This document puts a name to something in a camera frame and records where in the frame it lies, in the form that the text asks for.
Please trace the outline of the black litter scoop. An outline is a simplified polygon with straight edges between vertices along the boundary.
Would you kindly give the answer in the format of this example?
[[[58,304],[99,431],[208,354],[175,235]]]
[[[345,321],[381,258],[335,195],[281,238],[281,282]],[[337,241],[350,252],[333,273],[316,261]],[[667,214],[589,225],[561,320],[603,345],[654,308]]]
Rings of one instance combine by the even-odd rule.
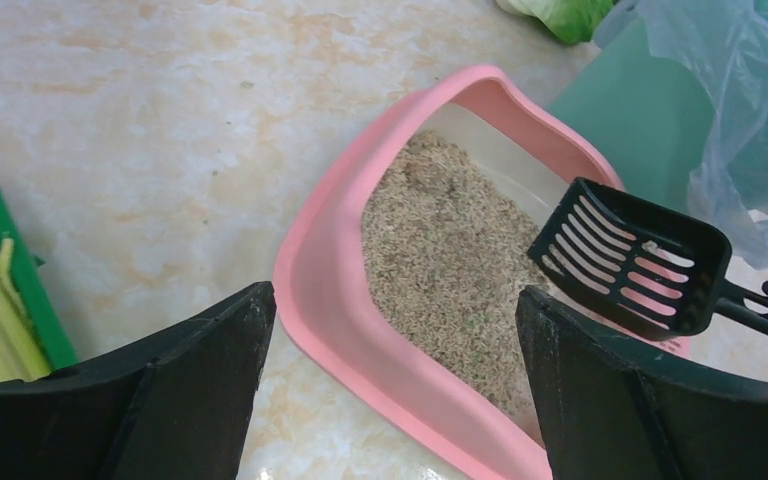
[[[718,228],[578,177],[528,250],[570,299],[652,341],[699,335],[721,315],[768,336],[768,281],[727,280]]]

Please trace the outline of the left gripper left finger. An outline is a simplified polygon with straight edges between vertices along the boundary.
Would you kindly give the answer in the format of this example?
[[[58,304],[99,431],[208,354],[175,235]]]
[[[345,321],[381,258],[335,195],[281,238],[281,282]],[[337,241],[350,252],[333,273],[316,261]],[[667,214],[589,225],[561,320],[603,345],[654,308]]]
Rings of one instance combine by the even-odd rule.
[[[270,282],[33,382],[0,383],[0,479],[232,479],[276,316]]]

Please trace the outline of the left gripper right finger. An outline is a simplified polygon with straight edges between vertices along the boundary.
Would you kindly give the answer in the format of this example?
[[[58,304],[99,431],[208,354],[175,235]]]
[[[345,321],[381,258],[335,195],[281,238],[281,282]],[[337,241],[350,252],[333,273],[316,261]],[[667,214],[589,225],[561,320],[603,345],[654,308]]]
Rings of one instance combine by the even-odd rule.
[[[673,355],[536,287],[519,341],[556,479],[768,479],[768,383]]]

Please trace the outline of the pink litter box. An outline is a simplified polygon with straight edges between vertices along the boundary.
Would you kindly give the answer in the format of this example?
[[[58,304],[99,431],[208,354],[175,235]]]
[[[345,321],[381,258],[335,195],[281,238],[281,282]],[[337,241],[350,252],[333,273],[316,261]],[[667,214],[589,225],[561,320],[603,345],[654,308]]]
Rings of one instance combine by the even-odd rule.
[[[273,285],[291,340],[391,424],[474,479],[548,479],[545,450],[479,393],[396,332],[373,303],[361,217],[396,154],[436,129],[475,155],[538,222],[584,176],[622,187],[585,138],[505,73],[475,65],[407,94],[335,160],[292,224]]]

